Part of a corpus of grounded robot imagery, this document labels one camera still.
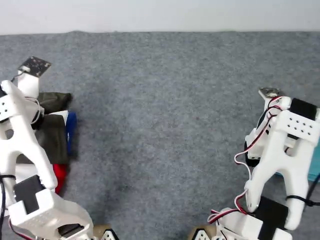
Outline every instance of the teal object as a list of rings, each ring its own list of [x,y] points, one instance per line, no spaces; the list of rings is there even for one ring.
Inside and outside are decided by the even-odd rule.
[[[314,181],[320,173],[320,144],[314,149],[308,179]]]

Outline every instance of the black cable tie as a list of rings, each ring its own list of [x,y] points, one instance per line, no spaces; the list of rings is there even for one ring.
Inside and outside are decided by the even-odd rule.
[[[287,199],[298,199],[302,202],[305,203],[305,205],[309,206],[309,207],[313,207],[313,206],[320,206],[320,202],[315,202],[315,201],[312,201],[310,199],[305,199],[301,196],[296,196],[296,195],[290,195],[290,196],[287,196],[286,197],[286,200]]]
[[[7,175],[0,175],[0,178],[1,178],[1,179],[6,179],[6,178],[16,179],[16,176],[15,176],[15,175],[7,174]]]

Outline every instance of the blue cloth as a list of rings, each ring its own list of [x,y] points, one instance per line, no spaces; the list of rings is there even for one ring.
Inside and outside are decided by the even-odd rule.
[[[71,152],[72,152],[71,143],[72,143],[72,138],[75,134],[76,126],[77,126],[77,115],[75,112],[69,111],[68,117],[66,119],[66,124],[65,124],[66,147],[69,155],[71,155]]]

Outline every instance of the cable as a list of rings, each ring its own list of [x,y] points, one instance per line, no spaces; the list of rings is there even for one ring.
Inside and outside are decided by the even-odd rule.
[[[4,224],[5,211],[6,211],[6,189],[5,189],[4,178],[16,179],[16,176],[14,176],[14,175],[0,175],[0,186],[1,186],[1,193],[2,193],[1,213],[0,213],[0,240],[2,240],[2,226]]]
[[[267,115],[271,109],[278,109],[278,110],[281,111],[281,108],[280,108],[279,106],[277,106],[277,105],[275,105],[275,106],[269,106],[269,107],[266,109],[264,115]],[[249,180],[251,180],[251,177],[252,177],[249,166],[248,166],[245,162],[238,161],[238,160],[237,160],[237,157],[239,157],[239,156],[242,155],[242,154],[247,153],[247,152],[258,142],[258,140],[260,139],[260,137],[263,135],[263,133],[265,132],[266,128],[268,127],[270,120],[271,120],[273,117],[275,117],[275,116],[276,116],[276,115],[272,115],[272,114],[271,114],[270,117],[268,117],[268,121],[267,121],[266,124],[264,125],[263,129],[260,131],[260,133],[258,134],[258,136],[256,136],[256,138],[252,141],[252,143],[251,143],[244,151],[239,152],[239,153],[237,153],[236,155],[234,155],[234,159],[233,159],[234,162],[235,162],[237,165],[243,165],[243,166],[246,167],[246,169],[247,169],[247,171],[248,171],[248,173],[249,173]],[[236,208],[237,208],[241,213],[243,213],[243,214],[247,214],[247,212],[240,206],[240,204],[239,204],[239,199],[241,199],[241,198],[246,194],[246,192],[247,192],[247,189],[245,189],[244,192],[242,192],[241,194],[239,194],[238,196],[236,196],[235,199],[234,199],[234,205],[235,205]]]
[[[29,101],[33,100],[33,101],[38,105],[37,115],[36,115],[35,119],[31,122],[31,124],[34,124],[34,123],[36,123],[36,122],[39,120],[39,118],[40,118],[40,116],[41,116],[41,105],[40,105],[40,102],[39,102],[38,99],[36,99],[36,98],[34,98],[34,97],[32,97],[32,96],[25,96],[25,98],[26,98],[27,100],[29,100]]]
[[[207,222],[209,224],[213,224],[215,221],[219,220],[220,218],[222,218],[230,213],[234,213],[234,212],[239,212],[239,210],[235,208],[235,209],[230,209],[230,210],[218,213],[218,214],[217,213],[211,214],[208,217]]]
[[[307,205],[308,207],[313,207],[313,206],[320,206],[320,202],[316,202],[316,201],[312,201],[310,200],[312,193],[314,192],[317,183],[320,180],[320,173],[318,174],[318,176],[315,178],[314,182],[312,183],[312,185],[310,186],[307,194],[306,194],[306,198],[303,198],[301,196],[297,196],[297,195],[290,195],[286,197],[287,199],[298,199],[302,202],[305,203],[305,205]]]
[[[271,109],[278,109],[278,110],[281,110],[281,108],[277,105],[275,106],[270,106],[266,109],[264,115],[266,115]],[[245,163],[245,162],[242,162],[242,161],[238,161],[237,160],[237,157],[242,155],[242,154],[245,154],[247,153],[257,142],[258,140],[260,139],[260,137],[263,135],[263,133],[265,132],[266,128],[268,127],[269,125],[269,122],[270,120],[275,117],[277,115],[271,115],[270,117],[268,117],[268,121],[266,122],[265,126],[263,127],[263,129],[260,131],[260,133],[258,134],[258,136],[252,141],[252,143],[242,152],[239,152],[237,153],[236,155],[234,155],[234,162],[237,164],[237,165],[244,165],[246,167],[246,169],[248,170],[248,173],[249,173],[249,180],[251,180],[251,171],[250,171],[250,168],[249,166]],[[243,198],[243,196],[246,194],[247,190],[245,190],[244,192],[242,192],[241,194],[239,194],[238,196],[235,197],[234,199],[234,204],[236,206],[235,209],[230,209],[228,211],[225,211],[225,212],[218,212],[214,209],[211,209],[211,215],[207,218],[207,222],[209,224],[212,224],[214,223],[215,221],[217,221],[218,219],[222,218],[223,216],[227,215],[227,214],[230,214],[230,213],[233,213],[233,212],[241,212],[243,214],[247,214],[247,212],[240,206],[239,204],[239,200],[241,198]]]
[[[24,74],[25,71],[22,71],[21,73],[15,75],[12,79],[11,79],[11,82],[13,82],[17,77],[21,76],[22,74]]]
[[[267,108],[270,107],[270,103],[272,103],[272,102],[274,102],[274,101],[276,101],[276,100],[279,100],[279,99],[281,99],[282,97],[283,97],[283,96],[275,96],[274,98],[272,98],[272,99],[269,101]]]
[[[10,229],[12,230],[12,232],[14,232],[16,235],[18,235],[19,237],[23,238],[23,239],[26,239],[26,240],[34,240],[31,236],[28,236],[26,234],[23,234],[21,232],[18,232],[17,230],[14,229],[14,226],[12,225],[11,223],[11,220],[10,220],[10,217],[8,219],[8,224],[9,224],[9,227]]]

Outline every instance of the red and white wire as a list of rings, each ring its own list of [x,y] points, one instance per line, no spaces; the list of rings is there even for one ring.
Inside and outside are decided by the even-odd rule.
[[[10,217],[8,219],[8,224],[9,224],[9,227],[10,229],[12,230],[12,232],[14,232],[16,235],[18,235],[19,237],[25,239],[25,240],[34,240],[31,236],[27,235],[27,234],[24,234],[24,233],[21,233],[17,230],[14,229],[12,223],[11,223],[11,220],[10,220]]]
[[[270,107],[270,103],[277,101],[277,100],[280,100],[282,98],[283,98],[283,96],[275,96],[274,98],[272,98],[268,103],[268,108]]]
[[[208,217],[207,222],[209,224],[213,224],[215,221],[217,221],[220,218],[224,217],[225,215],[233,213],[233,212],[238,212],[238,209],[235,208],[235,209],[230,209],[230,210],[219,212],[219,213],[213,213]]]
[[[279,109],[281,110],[281,108],[277,105],[275,106],[268,106],[267,108],[267,114],[269,113],[269,111],[271,109]],[[252,143],[242,152],[239,152],[237,153],[236,155],[234,155],[234,162],[237,164],[237,165],[243,165],[246,167],[246,169],[248,170],[248,173],[249,173],[249,180],[251,180],[251,171],[250,171],[250,168],[249,166],[245,163],[245,162],[242,162],[242,161],[238,161],[237,160],[237,157],[239,157],[240,155],[242,154],[245,154],[247,153],[259,140],[259,138],[263,135],[263,133],[265,132],[270,120],[275,117],[276,115],[270,115],[270,117],[268,117],[268,121],[267,123],[265,124],[265,126],[263,127],[263,129],[261,130],[261,132],[258,134],[258,136],[252,141]],[[227,211],[224,211],[224,212],[219,212],[219,211],[216,211],[214,209],[211,209],[211,215],[207,218],[207,222],[209,224],[212,224],[214,223],[215,221],[217,221],[218,219],[222,218],[223,216],[227,215],[227,214],[230,214],[230,213],[233,213],[233,212],[241,212],[243,214],[247,214],[247,212],[240,206],[239,204],[239,200],[241,198],[243,198],[245,195],[246,195],[246,192],[247,190],[245,189],[244,192],[242,192],[241,194],[239,194],[238,196],[235,197],[234,199],[234,205],[236,206],[236,208],[234,209],[230,209],[230,210],[227,210]]]
[[[279,99],[279,98],[281,98],[281,97],[273,98],[273,100],[271,100],[271,101],[275,101],[276,99]],[[268,116],[268,114],[270,113],[270,110],[271,110],[271,109],[278,109],[278,110],[281,111],[281,108],[280,108],[279,106],[277,106],[277,105],[269,106],[269,107],[267,108],[267,113],[266,113],[267,116]],[[263,135],[263,133],[265,132],[266,128],[268,127],[268,124],[269,124],[270,120],[271,120],[273,117],[275,117],[275,116],[276,116],[276,115],[272,115],[272,114],[270,113],[270,117],[267,117],[267,118],[268,118],[267,123],[265,124],[265,126],[263,127],[263,129],[260,131],[260,133],[258,134],[258,136],[252,141],[252,143],[251,143],[244,151],[239,152],[239,153],[237,153],[236,155],[234,155],[234,159],[233,159],[234,162],[235,162],[237,165],[243,165],[243,166],[245,166],[246,169],[248,170],[249,180],[251,180],[251,177],[252,177],[249,166],[248,166],[245,162],[238,161],[238,160],[237,160],[237,157],[239,157],[239,156],[242,155],[242,154],[247,153],[247,152],[258,142],[258,140],[260,139],[260,137]],[[247,192],[247,190],[245,189],[244,192],[242,192],[241,194],[239,194],[238,196],[236,196],[235,199],[234,199],[234,205],[235,205],[235,207],[236,207],[241,213],[243,213],[243,214],[247,214],[247,212],[240,206],[239,200],[246,195],[246,192]]]

